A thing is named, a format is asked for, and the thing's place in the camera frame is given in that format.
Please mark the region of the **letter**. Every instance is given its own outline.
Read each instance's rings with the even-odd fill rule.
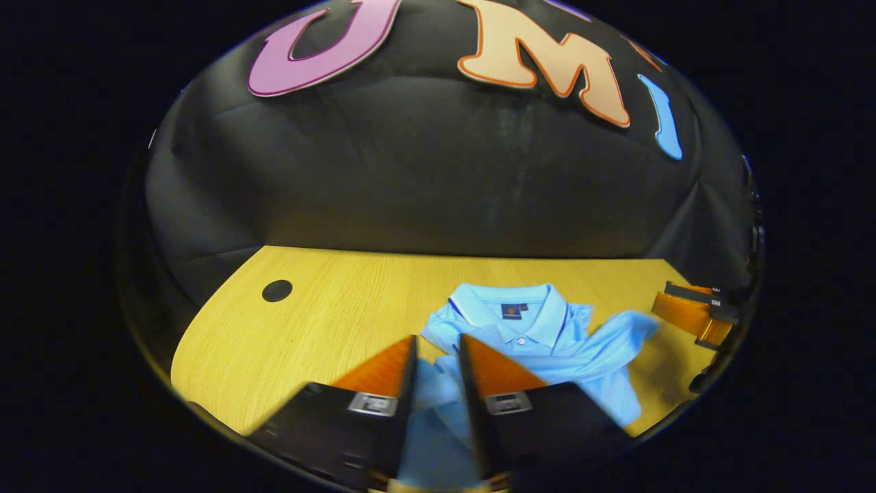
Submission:
[[[654,108],[657,109],[658,127],[654,134],[657,144],[660,145],[664,153],[680,161],[682,159],[682,146],[678,143],[675,120],[672,116],[672,109],[669,108],[669,96],[644,75],[639,74],[639,80],[648,88],[651,100],[654,102]]]
[[[653,67],[656,68],[658,71],[660,71],[660,72],[663,71],[663,69],[660,68],[660,66],[658,66],[656,62],[654,62],[654,59],[651,58],[651,55],[648,54],[647,51],[645,51],[644,49],[642,49],[641,46],[639,46],[639,45],[633,43],[632,41],[630,41],[630,40],[627,39],[627,38],[624,38],[624,39],[626,39],[626,42],[629,43],[630,46],[632,46],[632,48],[633,48],[634,50],[636,50],[636,52],[638,52],[639,55],[641,55],[642,58],[645,59],[645,61],[647,61],[648,63],[650,63],[651,65],[653,65]]]
[[[579,12],[578,10],[576,10],[572,7],[569,7],[566,4],[561,4],[561,3],[557,2],[556,0],[544,0],[544,2],[545,2],[545,4],[552,5],[552,6],[556,7],[557,9],[560,9],[561,11],[566,11],[567,13],[570,13],[577,18],[581,18],[583,20],[586,20],[587,22],[593,22],[592,20],[590,20],[589,17],[585,16],[584,14]]]
[[[574,33],[560,43],[522,12],[487,0],[456,0],[477,13],[477,53],[462,57],[457,66],[463,74],[481,82],[514,88],[531,88],[538,76],[520,59],[523,46],[535,60],[551,89],[566,97],[580,73],[587,86],[578,93],[584,107],[622,128],[630,126],[611,69],[611,57],[601,47]]]
[[[280,28],[265,40],[250,71],[255,96],[280,96],[340,74],[367,58],[383,44],[401,0],[352,0],[361,4],[350,26],[334,46],[320,54],[294,59],[295,43],[305,29],[329,9],[322,9]]]

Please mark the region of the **shirt collar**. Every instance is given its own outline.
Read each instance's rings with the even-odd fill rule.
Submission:
[[[569,304],[553,284],[526,286],[522,288],[492,288],[473,284],[460,284],[450,295],[449,301],[472,326],[494,324],[507,343],[520,335],[544,346],[554,347],[556,338],[565,323]],[[484,302],[542,303],[541,310],[528,330],[519,334],[502,322],[502,319]]]

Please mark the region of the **polo shirt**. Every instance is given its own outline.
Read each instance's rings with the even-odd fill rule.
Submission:
[[[407,483],[438,486],[415,479],[432,475],[428,471],[434,468],[446,469],[440,463],[445,461],[444,449],[450,453],[451,447],[443,433],[453,435],[462,450],[473,450],[458,359],[460,334],[508,355],[548,385],[577,383],[620,426],[638,418],[641,407],[626,365],[656,331],[657,323],[646,314],[624,311],[591,336],[587,327],[592,312],[590,305],[567,303],[552,284],[520,288],[461,284],[447,304],[429,316],[421,333],[448,355],[437,358],[434,365],[421,361],[418,366],[411,423],[428,422],[430,428],[428,436],[415,432],[407,441],[401,468],[410,480]],[[445,426],[440,432],[434,428],[436,418]],[[429,438],[438,435],[440,439]],[[474,461],[470,455],[458,456],[458,450],[452,453],[453,461]],[[415,455],[428,459],[423,462]],[[465,468],[455,477],[441,475],[440,482],[447,481],[455,481],[457,487],[473,486],[477,474]]]

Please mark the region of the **letter m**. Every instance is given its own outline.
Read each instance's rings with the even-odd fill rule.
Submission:
[[[457,66],[463,74],[481,82],[531,88],[538,76],[520,59],[523,47],[557,96],[571,94],[583,72],[587,85],[578,96],[584,107],[614,125],[630,126],[611,57],[601,47],[571,32],[557,43],[523,12],[507,5],[488,0],[456,1],[477,13],[477,54],[459,60]]]

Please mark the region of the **table surface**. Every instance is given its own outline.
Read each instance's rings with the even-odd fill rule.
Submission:
[[[284,279],[285,299],[262,290]],[[305,382],[332,383],[408,334],[419,334],[462,282],[519,287],[551,283],[590,304],[589,333],[625,310],[648,313],[666,281],[686,280],[663,260],[543,260],[378,254],[264,246],[208,300],[173,357],[171,382],[224,424],[249,434]],[[420,357],[441,350],[418,336]],[[636,436],[682,402],[714,352],[660,321],[629,365],[642,414]]]

